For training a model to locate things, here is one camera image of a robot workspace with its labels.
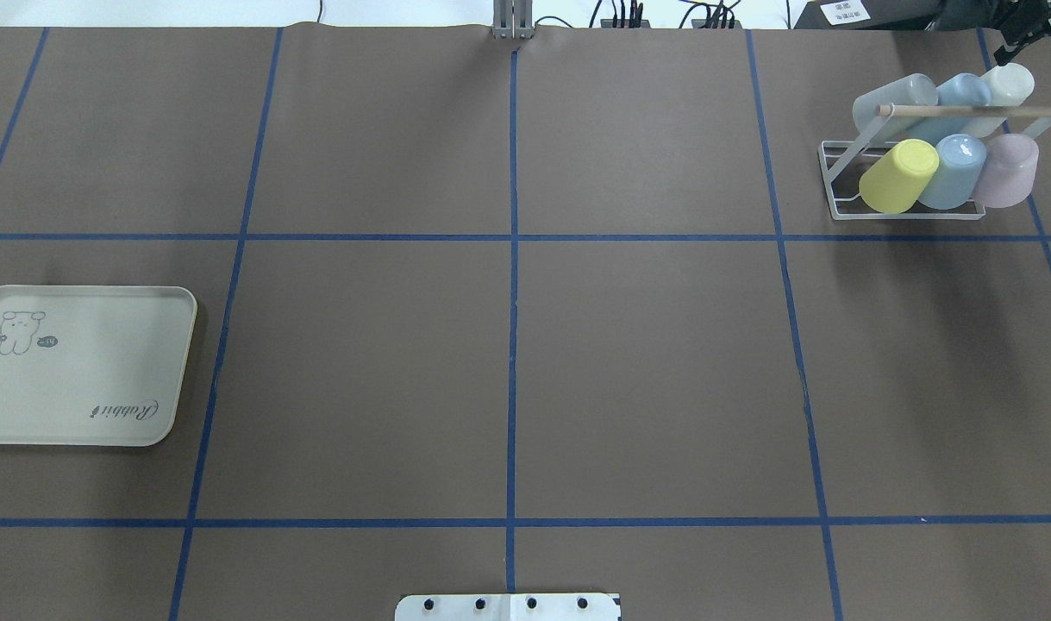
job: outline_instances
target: tray rim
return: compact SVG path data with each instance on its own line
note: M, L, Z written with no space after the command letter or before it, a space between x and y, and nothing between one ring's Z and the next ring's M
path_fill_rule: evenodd
M25 295L76 295L88 293L89 296L112 296L112 297L138 297L138 294L144 294L144 291L165 291L166 293L173 293L179 295L181 298L186 298L191 304L191 314L189 330L187 330L187 338L184 343L184 354L180 358L180 380L177 385L177 396L173 397L171 402L169 425L162 430L160 434L156 434L153 440L142 440L142 441L61 441L61 440L0 440L0 446L41 446L41 447L151 447L158 441L164 440L171 429L173 429L173 423L177 421L177 412L180 409L180 398L181 393L184 390L184 374L187 373L187 358L191 350L191 340L194 337L194 323L197 322L199 315L199 301L194 297L191 291L187 290L186 287L179 286L21 286L21 284L4 284L0 286L0 297L9 291L20 291Z

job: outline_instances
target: white bracket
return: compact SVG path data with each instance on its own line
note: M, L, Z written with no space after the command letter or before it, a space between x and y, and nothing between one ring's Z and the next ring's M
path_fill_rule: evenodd
M407 596L395 621L621 621L609 594Z
M533 39L533 0L494 0L495 39Z
M1051 106L899 106L882 103L877 115L853 142L824 141L820 145L820 172L832 220L980 220L986 215L981 205L967 202L962 208L927 209L916 205L904 213L879 213L865 207L859 196L859 175L868 165L861 159L877 161L895 142L871 142L873 137L894 117L911 118L1034 118L1023 133L1037 138L1051 126ZM836 180L851 167L839 185Z

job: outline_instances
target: light blue cup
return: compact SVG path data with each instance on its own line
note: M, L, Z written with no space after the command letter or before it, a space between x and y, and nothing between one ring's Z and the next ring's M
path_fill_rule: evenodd
M920 202L931 209L954 209L966 204L982 177L989 152L986 145L969 133L954 133L939 141L939 169Z
M940 106L987 106L991 99L989 84L972 74L955 75L939 86ZM909 128L908 137L936 146L944 138L962 131L967 123L969 118L926 118Z

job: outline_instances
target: gray tabletop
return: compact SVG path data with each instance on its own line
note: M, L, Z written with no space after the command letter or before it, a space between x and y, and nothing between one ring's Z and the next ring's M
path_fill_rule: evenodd
M1050 620L1051 130L978 223L817 162L997 42L0 30L0 286L201 304L165 440L0 447L0 619Z

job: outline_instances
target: cartoon drawing on tray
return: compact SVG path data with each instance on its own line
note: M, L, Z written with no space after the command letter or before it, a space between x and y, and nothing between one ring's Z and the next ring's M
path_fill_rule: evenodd
M32 349L34 335L39 331L39 324L45 318L43 311L15 311L4 313L0 324L0 354L22 356Z

